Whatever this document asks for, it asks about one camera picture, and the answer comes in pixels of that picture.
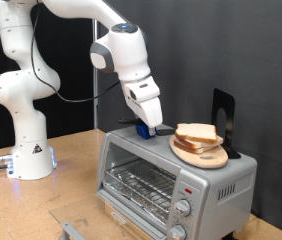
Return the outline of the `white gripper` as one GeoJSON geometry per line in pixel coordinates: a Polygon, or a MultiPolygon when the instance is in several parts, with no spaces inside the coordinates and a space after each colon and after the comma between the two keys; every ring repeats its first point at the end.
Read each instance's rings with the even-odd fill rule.
{"type": "Polygon", "coordinates": [[[123,94],[128,107],[148,126],[148,134],[156,135],[163,122],[160,89],[152,76],[141,81],[122,81],[123,94]]]}

